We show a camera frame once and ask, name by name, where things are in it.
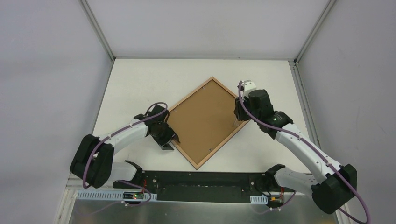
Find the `wooden picture frame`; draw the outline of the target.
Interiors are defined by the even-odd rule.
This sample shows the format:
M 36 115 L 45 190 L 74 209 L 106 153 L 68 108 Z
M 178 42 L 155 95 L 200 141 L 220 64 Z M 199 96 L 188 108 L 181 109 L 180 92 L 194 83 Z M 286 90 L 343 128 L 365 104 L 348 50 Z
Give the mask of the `wooden picture frame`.
M 211 77 L 169 109 L 167 123 L 180 140 L 172 144 L 196 170 L 247 124 L 232 127 L 236 97 Z

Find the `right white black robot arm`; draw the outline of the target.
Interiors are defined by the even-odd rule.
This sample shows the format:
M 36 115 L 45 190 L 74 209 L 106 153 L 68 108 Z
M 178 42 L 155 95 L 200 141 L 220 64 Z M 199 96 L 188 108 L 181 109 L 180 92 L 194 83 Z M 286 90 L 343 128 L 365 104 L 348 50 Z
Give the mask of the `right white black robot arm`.
M 287 114 L 273 109 L 264 89 L 239 90 L 234 114 L 238 121 L 254 121 L 263 133 L 289 149 L 309 170 L 304 174 L 282 164 L 275 165 L 266 172 L 267 189 L 277 191 L 284 187 L 303 193 L 327 214 L 342 210 L 356 196 L 356 168 L 340 164 L 306 139 Z

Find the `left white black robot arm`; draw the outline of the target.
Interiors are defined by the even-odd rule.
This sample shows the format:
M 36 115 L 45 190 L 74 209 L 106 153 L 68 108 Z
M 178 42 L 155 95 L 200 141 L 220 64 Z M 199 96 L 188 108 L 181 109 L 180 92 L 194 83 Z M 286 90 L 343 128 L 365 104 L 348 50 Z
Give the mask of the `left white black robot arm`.
M 170 112 L 164 102 L 152 104 L 145 113 L 108 134 L 87 134 L 78 146 L 70 165 L 70 172 L 82 180 L 83 188 L 102 187 L 106 182 L 124 181 L 132 189 L 142 184 L 142 168 L 125 160 L 115 162 L 114 156 L 137 140 L 151 136 L 162 150 L 172 150 L 170 143 L 179 142 L 179 136 L 167 123 Z

